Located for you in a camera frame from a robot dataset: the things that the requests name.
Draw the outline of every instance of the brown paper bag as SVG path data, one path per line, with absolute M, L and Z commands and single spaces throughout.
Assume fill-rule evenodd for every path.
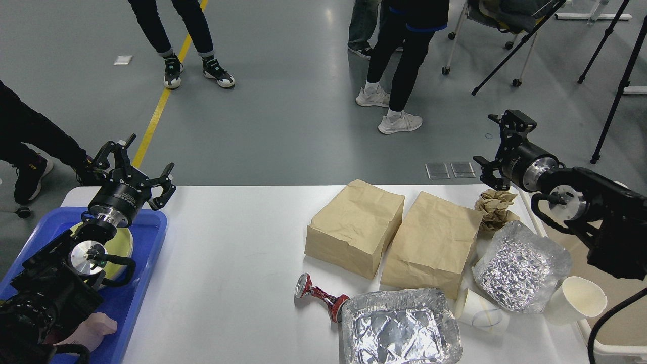
M 458 297 L 483 213 L 420 192 L 393 239 L 382 284 L 440 288 Z
M 305 254 L 372 279 L 403 208 L 404 196 L 356 179 L 313 217 Z

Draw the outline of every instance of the sneaker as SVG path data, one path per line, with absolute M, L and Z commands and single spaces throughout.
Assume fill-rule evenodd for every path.
M 371 47 L 364 48 L 364 49 L 352 49 L 351 47 L 348 47 L 348 50 L 357 54 L 358 56 L 362 57 L 365 60 L 370 60 L 371 53 L 373 53 L 373 48 Z
M 54 163 L 42 156 L 38 160 L 26 166 L 16 167 L 18 180 L 14 191 L 14 200 L 24 205 L 38 196 L 41 189 L 41 180 L 54 168 Z
M 94 166 L 92 157 L 85 156 L 80 166 L 72 167 L 76 180 L 81 186 L 102 186 L 105 182 L 105 172 Z
M 382 117 L 382 122 L 377 127 L 377 129 L 382 134 L 393 134 L 398 131 L 413 131 L 422 125 L 422 118 L 409 113 L 402 112 L 402 115 L 395 119 L 391 120 L 386 116 Z
M 390 98 L 391 94 L 386 93 L 382 86 L 378 85 L 377 92 L 372 94 L 366 93 L 362 87 L 360 94 L 355 98 L 355 102 L 359 106 L 382 106 L 383 108 L 388 108 Z
M 236 85 L 236 80 L 229 72 L 225 71 L 215 58 L 211 60 L 203 59 L 203 75 L 218 82 L 218 86 L 229 89 Z
M 164 87 L 167 89 L 176 89 L 180 87 L 180 74 L 184 71 L 184 65 L 176 55 L 164 57 L 166 68 L 164 69 Z

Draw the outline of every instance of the person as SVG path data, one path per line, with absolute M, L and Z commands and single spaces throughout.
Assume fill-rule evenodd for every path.
M 388 0 L 355 0 L 351 24 L 348 26 L 348 50 L 370 60 L 373 49 L 368 40 L 373 36 L 377 24 L 377 8 L 380 7 L 380 29 L 386 21 Z
M 164 58 L 164 87 L 176 89 L 180 87 L 180 74 L 184 65 L 175 54 L 173 47 L 164 30 L 164 25 L 157 12 L 155 0 L 128 0 L 135 12 L 137 23 L 144 35 L 155 48 L 157 53 Z M 209 33 L 209 26 L 197 0 L 172 0 L 173 7 L 182 17 L 186 30 L 189 32 L 198 55 L 203 60 L 204 77 L 215 80 L 220 87 L 229 89 L 236 84 L 232 75 L 223 69 L 218 60 L 214 58 L 214 44 Z
M 427 55 L 429 42 L 438 30 L 447 27 L 449 0 L 392 0 L 384 28 L 371 54 L 366 84 L 355 102 L 360 106 L 389 108 L 378 126 L 383 134 L 413 131 L 422 118 L 404 111 L 411 95 L 418 68 Z M 391 93 L 380 86 L 380 79 L 393 51 L 404 42 L 402 57 L 393 75 Z
M 92 165 L 92 158 L 79 144 L 48 118 L 34 111 L 0 81 L 0 159 L 17 169 L 14 200 L 24 205 L 38 196 L 41 180 L 51 170 L 52 161 L 24 143 L 32 144 L 76 172 L 83 186 L 98 186 L 105 176 Z

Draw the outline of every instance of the aluminum foil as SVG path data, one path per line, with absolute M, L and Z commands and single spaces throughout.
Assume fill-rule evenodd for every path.
M 458 324 L 441 290 L 421 288 L 357 295 L 342 306 L 348 364 L 457 363 Z
M 494 235 L 472 272 L 476 283 L 501 307 L 539 313 L 572 265 L 566 249 L 514 221 Z

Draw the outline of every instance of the yellow plate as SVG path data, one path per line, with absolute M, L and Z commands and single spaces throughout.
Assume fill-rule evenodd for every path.
M 72 236 L 74 236 L 77 228 L 79 228 L 79 226 L 81 225 L 83 225 L 82 222 L 77 223 L 70 228 L 72 230 Z M 127 227 L 118 227 L 115 237 L 108 240 L 104 244 L 105 250 L 108 254 L 126 256 L 128 258 L 133 256 L 134 246 L 133 233 L 131 233 L 130 229 L 128 229 Z M 120 266 L 118 264 L 108 262 L 104 267 L 105 277 L 108 279 L 115 279 L 119 277 L 119 275 L 124 271 L 125 268 L 125 266 Z

